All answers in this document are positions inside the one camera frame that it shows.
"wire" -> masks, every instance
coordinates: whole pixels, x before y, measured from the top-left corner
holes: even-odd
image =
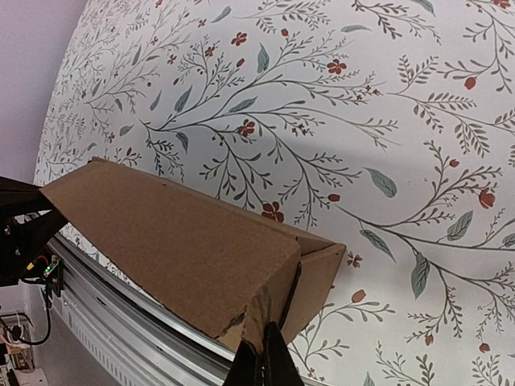
[[[43,259],[43,260],[45,260],[45,261],[47,262],[47,266],[49,266],[49,265],[50,265],[50,263],[48,262],[48,259],[47,259],[47,257],[46,257],[46,256],[44,256],[44,255],[39,256],[39,257],[38,257],[38,260],[41,260],[41,259]]]
[[[22,283],[25,283],[25,284],[37,284],[37,285],[41,285],[41,284],[44,284],[44,280],[42,277],[40,277],[39,279],[35,279],[35,280],[28,280],[28,279],[19,279]]]
[[[41,346],[42,344],[46,343],[48,341],[48,339],[50,338],[50,334],[52,332],[52,320],[51,320],[51,316],[50,316],[51,303],[50,303],[50,297],[49,297],[48,291],[49,291],[48,288],[46,288],[44,291],[41,290],[41,293],[43,295],[43,300],[45,302],[45,309],[47,311],[47,333],[45,334],[44,338],[42,338],[41,340],[39,340],[37,342],[31,342],[31,341],[25,340],[23,338],[18,339],[18,342],[25,343],[29,346]],[[7,330],[7,332],[9,332],[9,335],[11,337],[14,337],[14,332],[13,332],[12,328],[7,326],[7,324],[4,322],[4,320],[1,317],[0,317],[0,323],[4,326],[4,328]]]
[[[43,299],[45,301],[45,308],[47,310],[47,334],[44,336],[43,339],[37,341],[37,342],[31,342],[29,340],[25,340],[25,339],[22,339],[20,338],[20,342],[21,343],[25,343],[25,344],[28,344],[29,346],[41,346],[42,344],[46,343],[48,341],[48,339],[50,338],[50,334],[52,332],[52,320],[51,320],[51,317],[50,317],[50,298],[49,298],[49,295],[48,295],[48,291],[49,289],[46,288],[44,291],[41,290],[41,293],[43,294]]]
[[[16,312],[16,313],[14,313],[14,312],[13,312],[13,313],[10,313],[10,314],[3,314],[3,315],[2,315],[2,317],[3,317],[3,318],[6,318],[6,317],[8,317],[8,316],[16,316],[16,315],[21,315],[21,316],[23,316],[23,317],[24,317],[24,318],[29,322],[29,324],[30,324],[31,326],[34,326],[34,324],[32,324],[31,318],[29,318],[29,317],[27,316],[27,314],[25,314],[24,312]]]

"wall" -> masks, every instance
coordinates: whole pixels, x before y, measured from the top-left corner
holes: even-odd
[[[0,175],[31,182],[48,100],[85,0],[0,0]],[[23,309],[0,289],[2,312]]]

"cardboard box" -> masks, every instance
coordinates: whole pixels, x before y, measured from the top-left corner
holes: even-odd
[[[316,316],[344,246],[100,159],[41,192],[147,293],[208,337],[259,354],[301,271],[282,335]]]

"cardboard edge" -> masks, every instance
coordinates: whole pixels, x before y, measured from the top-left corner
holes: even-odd
[[[282,335],[286,343],[294,340],[322,310],[345,253],[345,246],[332,246],[310,253],[300,261],[302,271],[291,299]]]

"floral wallpaper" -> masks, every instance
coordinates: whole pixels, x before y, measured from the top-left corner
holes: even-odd
[[[507,386],[514,45],[512,0],[91,0],[35,181],[100,156],[345,243],[313,380]]]

